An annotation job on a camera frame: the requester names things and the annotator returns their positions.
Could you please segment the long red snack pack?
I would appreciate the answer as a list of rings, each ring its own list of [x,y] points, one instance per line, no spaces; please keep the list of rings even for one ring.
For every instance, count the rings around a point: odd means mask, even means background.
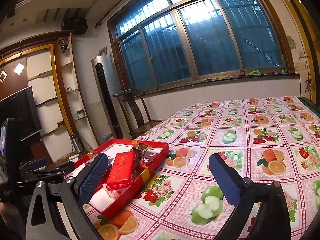
[[[132,182],[136,154],[133,151],[117,153],[107,179],[107,189],[128,187]]]

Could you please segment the brown gold snack packet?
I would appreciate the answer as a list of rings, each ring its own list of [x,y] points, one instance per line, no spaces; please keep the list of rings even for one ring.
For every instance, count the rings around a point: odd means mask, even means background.
[[[136,154],[136,158],[140,158],[144,155],[144,153],[149,150],[152,149],[152,146],[149,146],[145,143],[142,142],[138,142],[136,144],[134,144],[131,148],[130,151],[135,152]]]

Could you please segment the pink white snack packet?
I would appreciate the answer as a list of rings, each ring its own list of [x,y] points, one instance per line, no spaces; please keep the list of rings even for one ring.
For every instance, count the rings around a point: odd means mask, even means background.
[[[128,187],[123,187],[121,189],[108,190],[107,184],[103,184],[103,188],[106,191],[107,195],[113,199],[117,199],[121,194],[123,194],[128,189]]]

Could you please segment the red flower snack packet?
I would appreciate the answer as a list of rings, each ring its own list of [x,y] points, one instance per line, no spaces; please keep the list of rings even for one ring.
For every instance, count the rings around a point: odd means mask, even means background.
[[[158,153],[144,153],[137,158],[135,171],[142,173],[158,156]]]

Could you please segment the red gift box tray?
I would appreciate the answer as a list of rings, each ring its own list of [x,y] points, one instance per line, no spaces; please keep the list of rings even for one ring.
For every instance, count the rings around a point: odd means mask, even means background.
[[[111,165],[95,193],[86,200],[104,218],[112,220],[136,195],[169,153],[166,142],[111,139],[75,162],[76,175],[103,153]]]

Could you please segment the steel thermos flask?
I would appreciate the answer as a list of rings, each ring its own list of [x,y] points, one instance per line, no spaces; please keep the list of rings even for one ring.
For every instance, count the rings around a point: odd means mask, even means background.
[[[76,152],[79,154],[79,153],[82,153],[83,152],[83,147],[82,147],[82,144],[79,140],[79,138],[75,135],[75,134],[72,134],[70,136],[70,139],[71,139],[71,142],[72,142],[72,145],[74,146]]]

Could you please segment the black television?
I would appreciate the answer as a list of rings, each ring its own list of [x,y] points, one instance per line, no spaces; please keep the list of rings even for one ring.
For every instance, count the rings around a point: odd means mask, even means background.
[[[7,118],[20,119],[20,140],[42,130],[31,86],[1,100],[1,122]]]

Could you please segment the floral fruit pattern tablecloth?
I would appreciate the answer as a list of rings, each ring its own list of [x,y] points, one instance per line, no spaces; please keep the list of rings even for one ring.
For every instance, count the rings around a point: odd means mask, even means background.
[[[319,210],[319,108],[295,96],[195,103],[145,132],[169,153],[114,219],[84,210],[104,239],[213,239],[233,207],[203,219],[197,206],[216,190],[209,158],[218,154],[242,177],[282,184],[291,238]]]

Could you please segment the wooden shelf cabinet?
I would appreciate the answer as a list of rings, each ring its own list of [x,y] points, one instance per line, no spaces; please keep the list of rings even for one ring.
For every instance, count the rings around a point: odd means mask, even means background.
[[[71,31],[35,35],[2,47],[1,76],[4,96],[25,87],[33,89],[42,127],[26,139],[34,156],[52,163],[75,154],[72,135],[85,153],[95,144],[74,62]]]

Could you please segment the dark wooden chair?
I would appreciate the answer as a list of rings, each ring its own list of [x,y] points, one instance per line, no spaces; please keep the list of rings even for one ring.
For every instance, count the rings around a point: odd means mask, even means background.
[[[138,107],[135,96],[138,96],[142,102],[142,105],[144,107],[144,111],[147,115],[148,122],[144,121],[143,115],[140,111],[140,108]],[[149,131],[156,125],[160,124],[163,120],[152,120],[150,113],[148,111],[148,108],[146,106],[146,103],[144,101],[144,98],[140,92],[140,87],[138,88],[130,88],[127,90],[124,90],[118,94],[112,95],[114,98],[116,98],[120,104],[121,110],[123,111],[124,118],[126,120],[127,126],[129,128],[129,134],[131,135],[132,139],[136,139],[137,137],[140,137],[145,132]],[[123,99],[127,102],[127,105],[131,109],[131,112],[136,120],[137,128],[132,128],[131,123],[129,121],[129,117],[127,115],[127,112],[125,110]]]

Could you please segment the silver tower air conditioner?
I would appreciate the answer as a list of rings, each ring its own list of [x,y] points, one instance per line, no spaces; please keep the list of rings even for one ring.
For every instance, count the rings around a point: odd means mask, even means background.
[[[97,83],[101,103],[106,114],[108,125],[114,138],[123,139],[118,114],[121,109],[113,94],[120,92],[116,69],[110,55],[99,55],[92,59],[92,68]]]

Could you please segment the wooden framed window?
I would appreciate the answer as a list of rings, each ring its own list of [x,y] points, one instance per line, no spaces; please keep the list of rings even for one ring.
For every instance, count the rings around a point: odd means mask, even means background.
[[[295,71],[270,0],[132,0],[107,26],[123,89]]]

